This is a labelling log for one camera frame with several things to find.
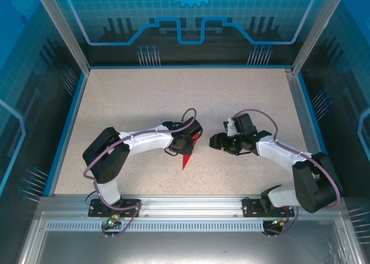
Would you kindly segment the red paper sheet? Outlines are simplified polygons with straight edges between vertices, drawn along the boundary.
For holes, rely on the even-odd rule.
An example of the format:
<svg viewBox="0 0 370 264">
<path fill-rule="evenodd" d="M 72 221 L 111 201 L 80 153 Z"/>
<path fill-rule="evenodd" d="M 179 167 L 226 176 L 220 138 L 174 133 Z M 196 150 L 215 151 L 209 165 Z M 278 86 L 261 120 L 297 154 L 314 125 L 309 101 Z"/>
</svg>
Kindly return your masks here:
<svg viewBox="0 0 370 264">
<path fill-rule="evenodd" d="M 193 140 L 193 148 L 195 147 L 197 140 L 202 136 L 202 133 L 198 132 L 195 134 L 195 136 L 192 138 Z M 190 160 L 191 155 L 184 155 L 183 156 L 183 162 L 182 162 L 182 170 L 185 170 L 189 160 Z"/>
</svg>

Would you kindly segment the aluminium base beam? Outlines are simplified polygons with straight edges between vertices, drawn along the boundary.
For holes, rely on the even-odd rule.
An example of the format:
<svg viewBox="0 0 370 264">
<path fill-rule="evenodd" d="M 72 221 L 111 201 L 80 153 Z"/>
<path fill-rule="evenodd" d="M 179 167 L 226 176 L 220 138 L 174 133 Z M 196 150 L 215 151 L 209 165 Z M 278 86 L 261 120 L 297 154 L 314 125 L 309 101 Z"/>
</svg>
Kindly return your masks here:
<svg viewBox="0 0 370 264">
<path fill-rule="evenodd" d="M 139 199 L 143 206 L 141 220 L 242 220 L 242 200 L 246 195 L 158 196 L 123 195 L 124 199 Z M 87 219 L 89 206 L 84 195 L 42 197 L 36 208 L 37 217 L 49 219 Z"/>
</svg>

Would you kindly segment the blue table border strip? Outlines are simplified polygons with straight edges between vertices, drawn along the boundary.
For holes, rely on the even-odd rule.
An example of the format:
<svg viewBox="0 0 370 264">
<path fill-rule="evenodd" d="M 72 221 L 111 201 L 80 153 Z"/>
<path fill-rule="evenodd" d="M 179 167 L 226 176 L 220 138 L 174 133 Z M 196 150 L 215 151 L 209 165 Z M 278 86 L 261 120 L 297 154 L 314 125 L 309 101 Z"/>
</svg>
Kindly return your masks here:
<svg viewBox="0 0 370 264">
<path fill-rule="evenodd" d="M 218 69 L 218 68 L 249 68 L 249 69 L 291 69 L 291 65 L 162 65 L 162 66 L 91 66 L 93 69 Z"/>
<path fill-rule="evenodd" d="M 302 92 L 302 99 L 304 100 L 304 106 L 307 108 L 307 116 L 310 123 L 310 133 L 312 135 L 313 141 L 309 146 L 311 149 L 316 148 L 317 151 L 328 154 L 327 148 L 324 143 L 324 139 L 319 127 L 318 119 L 315 115 L 311 99 L 309 97 L 308 89 L 306 87 L 303 75 L 301 72 L 298 74 L 299 87 Z"/>
<path fill-rule="evenodd" d="M 72 103 L 65 121 L 65 125 L 60 137 L 60 141 L 55 153 L 53 163 L 51 165 L 50 173 L 46 182 L 46 186 L 43 191 L 44 197 L 53 196 L 57 185 L 58 178 L 60 176 L 62 164 L 64 162 L 65 154 L 68 148 L 68 144 L 71 138 L 73 127 L 76 121 L 76 117 L 79 111 L 79 107 L 82 101 L 83 93 L 86 87 L 88 75 L 81 74 L 79 82 L 76 87 L 75 94 L 72 99 Z"/>
</svg>

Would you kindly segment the grey metal floor plate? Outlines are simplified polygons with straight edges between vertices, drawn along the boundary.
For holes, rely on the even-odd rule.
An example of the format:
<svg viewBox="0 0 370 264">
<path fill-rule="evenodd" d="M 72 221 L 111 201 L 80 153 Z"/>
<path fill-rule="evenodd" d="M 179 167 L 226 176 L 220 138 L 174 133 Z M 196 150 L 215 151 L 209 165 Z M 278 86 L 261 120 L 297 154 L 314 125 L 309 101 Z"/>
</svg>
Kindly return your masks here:
<svg viewBox="0 0 370 264">
<path fill-rule="evenodd" d="M 17 264 L 370 264 L 348 220 L 299 221 L 285 235 L 242 230 L 32 228 Z"/>
</svg>

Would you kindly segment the blue printed side panel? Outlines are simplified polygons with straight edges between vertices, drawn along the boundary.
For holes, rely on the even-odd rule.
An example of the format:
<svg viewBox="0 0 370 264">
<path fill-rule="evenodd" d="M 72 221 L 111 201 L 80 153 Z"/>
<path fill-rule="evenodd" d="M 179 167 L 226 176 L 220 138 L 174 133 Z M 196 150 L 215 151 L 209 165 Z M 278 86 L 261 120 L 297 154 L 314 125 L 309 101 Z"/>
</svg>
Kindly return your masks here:
<svg viewBox="0 0 370 264">
<path fill-rule="evenodd" d="M 349 216 L 370 218 L 370 0 L 341 0 L 301 69 Z"/>
<path fill-rule="evenodd" d="M 0 264 L 17 264 L 84 77 L 40 0 L 0 0 Z"/>
</svg>

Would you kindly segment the blue printed rear panel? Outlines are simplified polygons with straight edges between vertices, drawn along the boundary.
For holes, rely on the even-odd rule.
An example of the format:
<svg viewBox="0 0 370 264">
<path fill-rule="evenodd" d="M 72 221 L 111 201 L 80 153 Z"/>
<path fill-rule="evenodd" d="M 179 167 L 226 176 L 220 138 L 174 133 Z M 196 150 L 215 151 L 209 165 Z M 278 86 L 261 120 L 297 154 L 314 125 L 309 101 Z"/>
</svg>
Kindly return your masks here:
<svg viewBox="0 0 370 264">
<path fill-rule="evenodd" d="M 56 0 L 89 64 L 291 65 L 326 0 Z"/>
</svg>

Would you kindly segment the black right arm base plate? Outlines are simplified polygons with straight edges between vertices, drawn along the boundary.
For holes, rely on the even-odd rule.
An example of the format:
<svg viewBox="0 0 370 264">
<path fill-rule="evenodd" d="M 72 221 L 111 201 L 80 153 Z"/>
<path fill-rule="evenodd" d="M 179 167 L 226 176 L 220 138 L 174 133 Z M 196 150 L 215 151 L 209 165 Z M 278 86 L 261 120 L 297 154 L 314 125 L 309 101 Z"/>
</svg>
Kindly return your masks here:
<svg viewBox="0 0 370 264">
<path fill-rule="evenodd" d="M 293 209 L 284 209 L 283 207 L 275 207 L 268 199 L 258 198 L 252 199 L 245 197 L 242 200 L 242 212 L 245 218 L 272 218 L 272 217 L 295 217 Z"/>
</svg>

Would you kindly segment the aluminium side rail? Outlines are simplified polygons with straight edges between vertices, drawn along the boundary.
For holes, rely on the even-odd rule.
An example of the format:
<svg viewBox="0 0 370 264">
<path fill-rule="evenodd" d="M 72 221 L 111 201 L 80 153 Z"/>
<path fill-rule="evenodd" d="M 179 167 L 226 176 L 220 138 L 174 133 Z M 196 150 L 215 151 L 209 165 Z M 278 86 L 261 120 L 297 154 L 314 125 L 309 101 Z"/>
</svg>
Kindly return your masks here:
<svg viewBox="0 0 370 264">
<path fill-rule="evenodd" d="M 285 69 L 285 73 L 287 76 L 288 85 L 290 87 L 290 91 L 295 104 L 295 109 L 304 136 L 306 148 L 311 153 L 317 153 L 319 151 L 317 151 L 316 148 L 311 149 L 309 147 L 312 144 L 313 138 L 310 133 L 310 123 L 307 116 L 308 112 L 307 108 L 304 106 L 304 100 L 302 99 L 302 92 L 299 87 L 298 76 L 293 76 L 291 69 Z"/>
</svg>

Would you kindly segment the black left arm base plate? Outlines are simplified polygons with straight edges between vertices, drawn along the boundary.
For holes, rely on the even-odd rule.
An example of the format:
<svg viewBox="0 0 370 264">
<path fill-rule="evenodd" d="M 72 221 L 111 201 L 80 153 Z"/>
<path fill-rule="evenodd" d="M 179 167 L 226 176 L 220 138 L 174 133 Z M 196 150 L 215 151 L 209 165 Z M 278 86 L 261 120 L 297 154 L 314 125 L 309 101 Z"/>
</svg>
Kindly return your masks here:
<svg viewBox="0 0 370 264">
<path fill-rule="evenodd" d="M 116 208 L 126 208 L 130 206 L 138 206 L 141 203 L 139 199 L 120 199 L 116 202 L 113 207 Z M 128 217 L 137 217 L 139 213 L 136 213 L 136 208 L 129 209 L 124 212 L 113 210 L 107 206 L 105 206 L 100 199 L 92 199 L 90 202 L 90 208 L 88 210 L 89 217 L 111 217 L 114 214 L 118 214 L 120 218 L 128 218 Z"/>
</svg>

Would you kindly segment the aluminium frame post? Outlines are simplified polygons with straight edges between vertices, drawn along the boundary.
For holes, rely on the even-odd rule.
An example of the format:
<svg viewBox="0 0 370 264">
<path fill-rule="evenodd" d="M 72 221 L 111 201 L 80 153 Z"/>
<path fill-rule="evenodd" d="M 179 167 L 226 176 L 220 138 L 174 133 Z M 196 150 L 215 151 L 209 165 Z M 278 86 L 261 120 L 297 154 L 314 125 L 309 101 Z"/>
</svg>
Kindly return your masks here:
<svg viewBox="0 0 370 264">
<path fill-rule="evenodd" d="M 47 14 L 51 18 L 57 31 L 61 35 L 63 41 L 77 62 L 81 71 L 88 76 L 90 74 L 90 64 L 88 63 L 80 45 L 78 44 L 70 26 L 63 16 L 56 0 L 40 0 Z"/>
<path fill-rule="evenodd" d="M 310 30 L 308 37 L 304 41 L 295 61 L 292 65 L 292 75 L 298 76 L 304 63 L 308 59 L 310 53 L 312 52 L 315 44 L 317 43 L 319 37 L 327 26 L 330 18 L 332 17 L 335 9 L 339 5 L 341 0 L 326 0 L 323 8 L 321 9 L 316 21 Z"/>
</svg>

